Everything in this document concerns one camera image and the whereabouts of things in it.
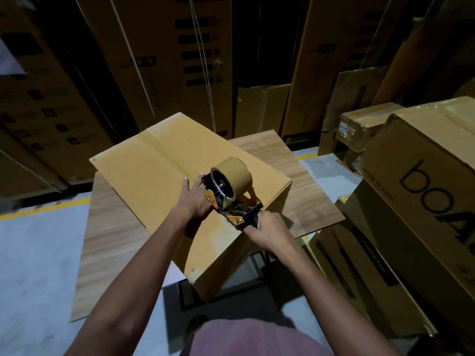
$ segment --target black lettering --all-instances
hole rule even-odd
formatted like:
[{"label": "black lettering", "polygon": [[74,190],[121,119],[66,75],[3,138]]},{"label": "black lettering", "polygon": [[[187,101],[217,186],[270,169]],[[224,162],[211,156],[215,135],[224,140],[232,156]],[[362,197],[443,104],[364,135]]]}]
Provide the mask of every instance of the black lettering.
[{"label": "black lettering", "polygon": [[[426,203],[426,197],[431,192],[441,192],[445,196],[447,196],[448,202],[449,202],[448,206],[442,210],[431,209]],[[433,188],[430,188],[429,190],[424,191],[424,193],[420,197],[420,202],[422,203],[422,206],[424,207],[424,209],[426,209],[427,211],[436,215],[440,215],[440,214],[445,214],[446,212],[449,212],[454,207],[455,200],[454,200],[454,197],[447,190],[444,190],[443,188],[440,188],[440,187],[433,187]]]},{"label": "black lettering", "polygon": [[[404,187],[407,191],[409,191],[410,193],[412,194],[418,194],[420,192],[423,192],[425,191],[429,185],[430,185],[430,177],[427,173],[425,173],[424,171],[422,170],[418,170],[418,167],[420,165],[422,165],[422,163],[424,162],[424,159],[422,159],[421,161],[419,161],[411,170],[409,170],[409,172],[400,180],[400,183],[402,185],[402,187]],[[424,177],[426,178],[426,184],[424,185],[424,187],[420,188],[420,189],[417,189],[417,190],[412,190],[410,189],[409,187],[407,187],[406,185],[404,185],[404,181],[406,181],[406,179],[414,172],[418,172],[422,175],[424,175]]]},{"label": "black lettering", "polygon": [[[436,216],[436,220],[447,222],[458,234],[455,238],[465,245],[468,238],[475,231],[475,214],[471,211],[457,212],[454,214]],[[453,222],[465,222],[462,227],[453,225]],[[474,253],[475,243],[469,246],[470,252]]]}]

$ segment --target white label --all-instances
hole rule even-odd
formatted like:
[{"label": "white label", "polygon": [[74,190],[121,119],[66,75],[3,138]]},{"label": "white label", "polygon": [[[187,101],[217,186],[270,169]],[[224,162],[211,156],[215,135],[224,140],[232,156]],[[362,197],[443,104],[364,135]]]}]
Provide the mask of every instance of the white label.
[{"label": "white label", "polygon": [[343,137],[346,137],[346,134],[347,134],[347,130],[348,130],[348,125],[344,122],[340,122],[340,133],[343,134]]}]

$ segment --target purple shirt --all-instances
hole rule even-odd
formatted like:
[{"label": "purple shirt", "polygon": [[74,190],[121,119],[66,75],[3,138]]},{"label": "purple shirt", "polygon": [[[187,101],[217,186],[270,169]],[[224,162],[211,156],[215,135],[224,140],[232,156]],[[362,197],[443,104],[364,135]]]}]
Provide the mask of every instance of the purple shirt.
[{"label": "purple shirt", "polygon": [[181,355],[330,356],[333,353],[300,331],[247,318],[208,321],[195,333],[191,344],[187,343]]}]

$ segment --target wood grain surface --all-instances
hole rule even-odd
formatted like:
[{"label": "wood grain surface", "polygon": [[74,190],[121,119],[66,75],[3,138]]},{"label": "wood grain surface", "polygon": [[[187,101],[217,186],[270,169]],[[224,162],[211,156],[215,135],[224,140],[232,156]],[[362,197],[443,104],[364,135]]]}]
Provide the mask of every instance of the wood grain surface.
[{"label": "wood grain surface", "polygon": [[[344,219],[274,131],[230,142],[293,180],[283,215],[294,237]],[[71,320],[89,315],[106,288],[149,236],[105,178],[96,173]]]}]

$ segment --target yellow floor marking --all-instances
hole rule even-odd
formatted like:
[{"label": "yellow floor marking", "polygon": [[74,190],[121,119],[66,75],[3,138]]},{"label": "yellow floor marking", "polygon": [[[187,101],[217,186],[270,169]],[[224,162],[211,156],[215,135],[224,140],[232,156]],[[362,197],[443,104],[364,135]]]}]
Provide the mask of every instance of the yellow floor marking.
[{"label": "yellow floor marking", "polygon": [[314,152],[313,154],[297,156],[297,160],[305,160],[306,158],[312,158],[312,157],[317,157],[317,156],[318,156],[318,152]]},{"label": "yellow floor marking", "polygon": [[83,205],[85,203],[89,203],[90,201],[91,201],[91,198],[86,197],[86,198],[82,198],[80,200],[65,201],[65,202],[62,202],[62,203],[55,204],[55,205],[49,205],[49,206],[43,206],[43,207],[39,207],[39,208],[33,208],[33,209],[30,209],[30,210],[13,212],[11,214],[0,215],[0,221],[7,220],[7,219],[10,219],[10,218],[15,218],[15,217],[22,217],[22,216],[28,216],[28,215],[32,215],[32,214],[39,214],[40,212],[45,212],[45,211],[58,210],[58,209],[65,208],[65,207]]}]

